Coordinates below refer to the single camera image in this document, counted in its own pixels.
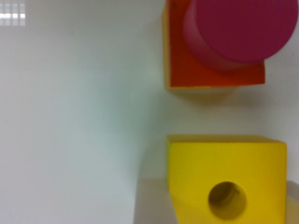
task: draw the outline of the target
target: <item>toy block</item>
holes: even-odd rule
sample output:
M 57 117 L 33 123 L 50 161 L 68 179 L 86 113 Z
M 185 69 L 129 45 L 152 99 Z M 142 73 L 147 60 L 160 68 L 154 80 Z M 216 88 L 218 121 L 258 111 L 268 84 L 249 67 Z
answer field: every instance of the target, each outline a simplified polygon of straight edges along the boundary
M 264 60 L 290 39 L 296 0 L 166 0 L 167 90 L 265 83 Z
M 286 223 L 287 146 L 256 135 L 169 135 L 179 224 Z
M 286 224 L 299 223 L 299 185 L 288 181 Z M 164 179 L 138 179 L 134 224 L 178 224 Z

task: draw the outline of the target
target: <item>yellow block with hole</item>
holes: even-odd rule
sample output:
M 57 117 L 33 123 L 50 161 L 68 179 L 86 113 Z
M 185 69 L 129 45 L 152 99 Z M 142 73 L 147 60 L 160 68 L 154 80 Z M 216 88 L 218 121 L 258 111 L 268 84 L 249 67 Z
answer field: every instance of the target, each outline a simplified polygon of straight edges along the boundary
M 256 135 L 167 136 L 179 224 L 285 224 L 287 146 Z

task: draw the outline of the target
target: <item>wooden block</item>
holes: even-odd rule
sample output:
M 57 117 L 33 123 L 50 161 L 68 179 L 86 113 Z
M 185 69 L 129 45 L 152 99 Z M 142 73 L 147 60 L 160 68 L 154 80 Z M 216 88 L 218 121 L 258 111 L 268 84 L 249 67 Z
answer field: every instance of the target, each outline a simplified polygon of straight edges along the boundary
M 179 224 L 286 223 L 287 146 L 261 136 L 169 135 L 167 186 Z
M 171 91 L 264 84 L 264 63 L 220 72 L 205 67 L 192 56 L 182 32 L 189 3 L 190 0 L 166 0 L 163 13 L 165 88 Z

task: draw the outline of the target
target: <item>white surface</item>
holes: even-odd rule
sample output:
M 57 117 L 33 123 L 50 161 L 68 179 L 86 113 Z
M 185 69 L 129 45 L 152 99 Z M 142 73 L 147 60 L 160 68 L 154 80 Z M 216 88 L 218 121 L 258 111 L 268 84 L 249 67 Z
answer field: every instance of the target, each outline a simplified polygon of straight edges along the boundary
M 286 141 L 299 182 L 299 33 L 264 86 L 170 93 L 163 0 L 31 0 L 0 27 L 0 223 L 132 224 L 168 133 Z

